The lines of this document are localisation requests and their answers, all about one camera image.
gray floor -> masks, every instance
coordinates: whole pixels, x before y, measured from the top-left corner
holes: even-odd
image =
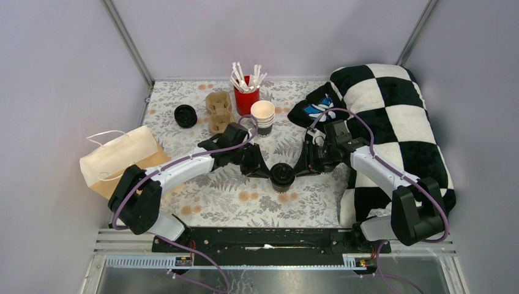
[[[424,293],[448,293],[440,264],[433,257],[382,258],[384,273],[396,274],[416,283]],[[229,270],[226,271],[235,294],[274,293],[393,293],[380,277],[359,279],[352,271],[324,270]],[[214,287],[225,288],[218,271],[191,270],[188,277]],[[402,293],[418,293],[412,286],[389,279]],[[163,269],[106,268],[99,293],[110,294],[210,294],[198,285],[173,280]]]

floral tablecloth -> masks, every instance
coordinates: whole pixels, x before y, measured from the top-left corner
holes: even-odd
[[[292,107],[317,87],[320,81],[267,81],[261,99],[275,106],[270,136],[256,137],[270,168],[278,162],[294,166],[301,152],[305,129],[291,123]],[[185,155],[196,144],[211,137],[205,97],[216,91],[231,93],[228,81],[158,81],[151,96],[144,124],[172,158]],[[180,128],[174,109],[189,104],[198,115],[197,124]],[[276,193],[268,179],[247,178],[235,165],[187,181],[162,197],[161,209],[180,217],[188,225],[225,227],[339,227],[338,206],[346,189],[349,170],[341,164],[328,175],[296,178],[287,193]]]

blue and white logo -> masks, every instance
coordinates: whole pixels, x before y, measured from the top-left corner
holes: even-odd
[[[319,105],[311,104],[303,110],[306,112],[306,114],[313,118],[314,120],[321,115],[321,113],[324,110],[330,109],[334,107],[334,101],[326,94],[326,97],[322,99],[321,103]],[[336,117],[335,112],[328,111],[325,115],[321,117],[319,122],[328,121],[330,119],[334,119]]]

checkered pillow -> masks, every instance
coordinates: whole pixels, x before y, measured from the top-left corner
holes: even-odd
[[[385,64],[344,67],[332,73],[330,87],[343,106],[370,126],[378,154],[408,173],[437,180],[449,212],[456,202],[452,181],[412,73]],[[369,141],[368,131],[356,118],[349,118],[346,125],[353,138]],[[340,224],[351,227],[370,216],[388,214],[390,198],[365,175],[352,170],[341,200]]]

stack of paper cups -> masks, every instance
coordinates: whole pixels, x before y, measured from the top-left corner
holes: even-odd
[[[266,137],[271,133],[274,113],[275,107],[270,101],[257,101],[250,108],[250,114],[258,121],[258,135],[260,137]]]

